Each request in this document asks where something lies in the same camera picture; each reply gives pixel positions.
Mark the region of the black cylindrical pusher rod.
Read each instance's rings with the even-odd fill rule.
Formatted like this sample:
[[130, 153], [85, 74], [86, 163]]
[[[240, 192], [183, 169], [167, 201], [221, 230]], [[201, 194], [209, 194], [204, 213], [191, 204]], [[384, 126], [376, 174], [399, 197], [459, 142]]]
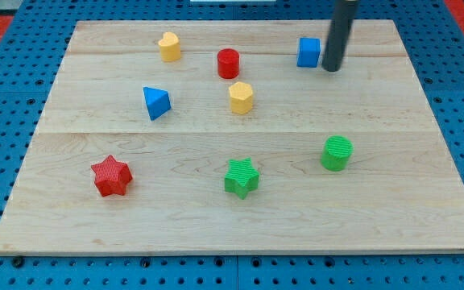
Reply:
[[324, 70], [337, 72], [341, 68], [357, 9], [358, 0], [335, 1], [321, 64]]

